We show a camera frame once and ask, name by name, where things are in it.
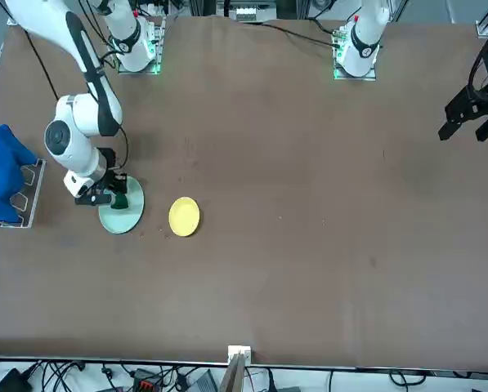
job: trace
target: blue cloth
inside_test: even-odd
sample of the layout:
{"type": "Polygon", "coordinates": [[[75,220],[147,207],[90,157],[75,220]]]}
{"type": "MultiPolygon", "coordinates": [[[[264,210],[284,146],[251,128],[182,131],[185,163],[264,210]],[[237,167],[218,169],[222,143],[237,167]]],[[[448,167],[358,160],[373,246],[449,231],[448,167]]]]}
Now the blue cloth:
{"type": "Polygon", "coordinates": [[[24,187],[21,166],[37,162],[37,157],[26,149],[7,125],[0,126],[0,221],[20,222],[9,198],[24,187]]]}

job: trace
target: brown table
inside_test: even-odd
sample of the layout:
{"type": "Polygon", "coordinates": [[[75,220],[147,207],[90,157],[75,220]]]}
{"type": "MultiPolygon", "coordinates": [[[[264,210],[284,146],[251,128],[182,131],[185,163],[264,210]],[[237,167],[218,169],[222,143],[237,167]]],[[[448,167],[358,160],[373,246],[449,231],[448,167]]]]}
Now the brown table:
{"type": "MultiPolygon", "coordinates": [[[[86,90],[36,43],[60,94],[86,90]]],[[[488,371],[488,141],[476,123],[437,137],[482,44],[390,25],[378,81],[335,82],[326,47],[179,18],[160,76],[110,73],[146,192],[113,236],[48,157],[55,101],[9,29],[0,123],[48,165],[34,227],[0,229],[0,354],[224,361],[242,344],[264,363],[488,371]],[[183,195],[204,214],[191,238],[168,228],[183,195]]]]}

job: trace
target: green object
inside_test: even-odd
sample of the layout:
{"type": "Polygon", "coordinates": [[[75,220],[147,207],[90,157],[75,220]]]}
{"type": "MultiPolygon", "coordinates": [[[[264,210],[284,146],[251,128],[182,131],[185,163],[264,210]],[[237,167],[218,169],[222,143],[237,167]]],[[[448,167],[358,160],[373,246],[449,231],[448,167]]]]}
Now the green object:
{"type": "Polygon", "coordinates": [[[98,207],[100,222],[112,234],[127,233],[137,225],[144,211],[144,190],[140,183],[130,176],[128,176],[128,192],[125,198],[127,208],[114,208],[114,205],[119,202],[118,197],[114,205],[98,207]]]}
{"type": "Polygon", "coordinates": [[[113,208],[114,210],[123,210],[128,207],[128,197],[125,194],[114,195],[114,203],[111,204],[111,208],[113,208]]]}

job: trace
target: yellow plate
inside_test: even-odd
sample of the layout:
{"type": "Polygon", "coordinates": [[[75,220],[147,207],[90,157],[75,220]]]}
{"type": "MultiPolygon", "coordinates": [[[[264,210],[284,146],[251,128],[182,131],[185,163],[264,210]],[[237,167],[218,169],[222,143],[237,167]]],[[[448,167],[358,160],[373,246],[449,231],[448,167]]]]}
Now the yellow plate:
{"type": "Polygon", "coordinates": [[[200,222],[200,209],[192,198],[179,198],[169,210],[169,225],[180,237],[192,235],[200,222]]]}

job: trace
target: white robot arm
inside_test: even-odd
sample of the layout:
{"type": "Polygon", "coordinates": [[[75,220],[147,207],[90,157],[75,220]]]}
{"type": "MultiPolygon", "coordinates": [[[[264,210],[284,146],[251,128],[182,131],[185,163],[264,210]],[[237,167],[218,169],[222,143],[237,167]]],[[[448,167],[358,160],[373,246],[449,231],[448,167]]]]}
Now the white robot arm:
{"type": "Polygon", "coordinates": [[[357,18],[347,22],[347,40],[338,63],[348,74],[360,78],[371,70],[389,16],[387,0],[363,0],[357,18]]]}
{"type": "MultiPolygon", "coordinates": [[[[122,108],[82,22],[62,0],[7,0],[7,6],[24,29],[64,48],[86,79],[89,92],[62,96],[44,135],[47,150],[68,169],[64,183],[78,200],[104,178],[113,180],[106,173],[114,165],[114,152],[98,149],[88,138],[114,136],[122,123],[122,108]]],[[[110,201],[110,196],[102,198],[102,203],[107,203],[106,199],[110,201]]],[[[89,204],[94,205],[95,201],[96,197],[89,204]]]]}
{"type": "Polygon", "coordinates": [[[112,35],[117,57],[130,72],[142,71],[154,58],[151,41],[154,40],[154,23],[132,13],[128,0],[91,0],[96,13],[104,17],[112,35]]]}

